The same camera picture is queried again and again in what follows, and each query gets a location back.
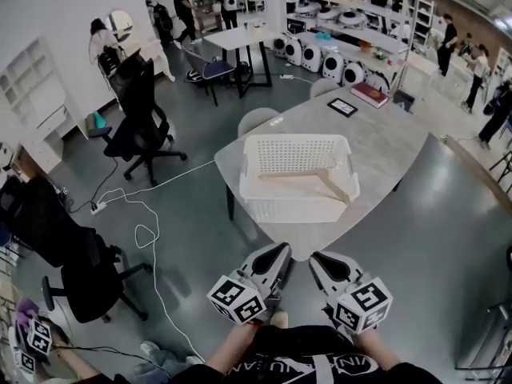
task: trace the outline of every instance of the white cube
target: white cube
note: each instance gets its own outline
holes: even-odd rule
[[[23,353],[21,350],[14,352],[14,364],[16,367],[28,374],[35,373],[35,360],[28,354]]]
[[[46,324],[42,324],[33,318],[30,320],[29,332],[27,335],[29,346],[39,353],[48,355],[51,350],[51,333]]]
[[[207,296],[220,314],[239,325],[266,310],[256,289],[227,276],[222,276]]]
[[[387,317],[393,296],[380,278],[336,298],[328,298],[334,318],[354,334],[379,324]]]

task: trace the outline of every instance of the black t-shirt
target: black t-shirt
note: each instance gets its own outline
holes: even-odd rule
[[[176,15],[183,18],[190,18],[192,16],[192,9],[186,7],[183,3],[183,0],[174,0],[174,10],[176,11]]]
[[[446,44],[451,41],[454,37],[457,37],[457,29],[454,24],[451,22],[446,26],[445,39],[442,41],[442,44],[446,46]],[[448,49],[449,52],[453,53],[455,50],[455,44],[452,44]]]
[[[260,328],[242,362],[224,376],[204,365],[176,375],[171,384],[319,384],[411,383],[441,384],[432,374],[408,363],[384,371],[375,360],[328,326],[288,330]]]

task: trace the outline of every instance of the black picture frame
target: black picture frame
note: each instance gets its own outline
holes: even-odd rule
[[[343,102],[343,104],[345,104],[347,107],[351,108],[352,110],[347,112],[346,110],[344,109],[341,109],[341,108],[338,108],[334,103],[335,102]],[[347,118],[350,117],[352,114],[355,114],[356,112],[358,112],[358,108],[356,108],[355,106],[353,106],[352,104],[349,104],[347,101],[343,101],[341,98],[335,98],[334,100],[332,100],[331,102],[329,102],[327,104],[327,106],[329,108],[332,108],[333,110],[335,110],[336,112],[339,112],[341,115],[345,115]]]

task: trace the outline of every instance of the white plastic basket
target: white plastic basket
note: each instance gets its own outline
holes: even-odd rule
[[[346,204],[319,177],[259,176],[327,168],[330,180],[353,202],[360,189],[349,154],[349,143],[341,135],[252,135],[244,146],[240,195],[256,222],[336,222]]]

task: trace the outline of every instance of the mirror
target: mirror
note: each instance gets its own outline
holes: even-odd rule
[[[123,10],[113,10],[105,20],[107,29],[114,33],[119,42],[124,42],[134,28],[134,22],[130,15]]]

